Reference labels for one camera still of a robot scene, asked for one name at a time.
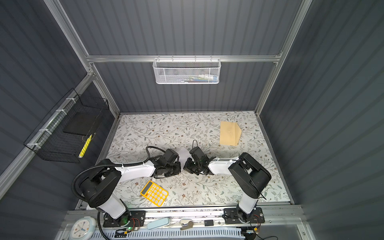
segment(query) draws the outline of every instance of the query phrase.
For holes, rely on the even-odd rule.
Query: black cable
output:
[[[116,237],[124,237],[124,236],[126,236],[127,235],[127,233],[125,233],[127,231],[127,229],[126,228],[122,228],[122,229],[117,229],[116,231],[115,231],[115,238]]]
[[[196,146],[198,147],[199,145],[197,144],[197,140],[196,139],[194,139],[193,141],[192,141],[192,149],[193,149],[193,143],[196,141]]]
[[[101,235],[103,236],[103,238],[105,240],[111,240],[109,239],[103,232],[103,229],[101,228],[101,223],[100,223],[100,212],[97,212],[97,225],[99,226],[99,231],[101,233]]]
[[[279,240],[279,238],[276,237],[276,236],[269,236],[269,237],[265,237],[265,238],[260,237],[258,234],[256,234],[256,236],[258,236],[258,237],[259,237],[260,239],[262,239],[262,240],[265,240],[265,239],[267,239],[267,238],[271,238],[271,237],[275,237],[276,240]]]
[[[256,188],[257,192],[260,193],[260,195],[266,200],[266,198],[265,198],[264,195],[261,193],[261,191],[259,191],[259,190],[257,189],[256,184],[253,182],[252,178],[251,178],[251,181],[252,181],[254,187]]]
[[[160,150],[160,151],[162,151],[162,152],[165,152],[165,151],[164,151],[163,149],[161,149],[161,148],[154,147],[154,146],[147,146],[147,147],[145,148],[145,151],[147,151],[147,155],[148,155],[148,157],[147,157],[146,160],[144,160],[144,162],[147,162],[147,161],[150,159],[150,157],[151,157],[151,154],[149,153],[148,148],[154,148],[154,149]]]
[[[167,178],[167,177],[153,177],[154,179],[163,179],[163,178]]]
[[[234,215],[233,217],[231,217],[231,216],[229,216],[229,215],[227,215],[227,214],[223,214],[223,215],[221,215],[221,217],[222,217],[223,219],[238,218],[237,215]]]

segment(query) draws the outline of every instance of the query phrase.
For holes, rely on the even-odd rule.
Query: black panel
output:
[[[66,0],[91,55],[273,55],[299,0]]]
[[[320,240],[382,238],[383,9],[314,1],[261,115]]]
[[[95,63],[121,112],[254,110],[274,63],[222,63],[218,84],[157,84],[152,63]]]

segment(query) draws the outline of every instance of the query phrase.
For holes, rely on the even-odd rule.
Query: brown envelope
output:
[[[220,144],[237,146],[241,135],[241,129],[236,122],[221,122]]]

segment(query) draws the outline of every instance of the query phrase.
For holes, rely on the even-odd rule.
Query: table surface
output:
[[[237,146],[219,144],[221,121],[238,123],[242,133]],[[190,150],[194,139],[209,157],[236,157],[243,152],[249,153],[272,175],[272,180],[263,190],[267,200],[260,199],[259,202],[289,202],[252,111],[122,115],[107,158],[118,163],[142,161],[147,158],[146,146],[175,151],[185,147]],[[114,194],[129,208],[154,207],[140,195],[149,180],[150,177],[142,177],[122,182]],[[236,180],[225,174],[197,176],[182,170],[179,175],[156,179],[155,182],[169,192],[163,207],[236,204],[243,193]]]

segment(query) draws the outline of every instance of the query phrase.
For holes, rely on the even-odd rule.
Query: red wire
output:
[[[259,223],[259,221],[256,218],[254,218],[254,219],[256,220],[257,224],[259,225],[258,226],[258,228],[259,228],[261,226],[261,223]]]
[[[140,221],[137,219],[137,218],[134,218],[134,219],[136,219],[137,220],[137,222],[139,223],[139,229],[140,229]]]
[[[133,220],[133,228],[132,228],[132,231],[135,230],[135,220]]]

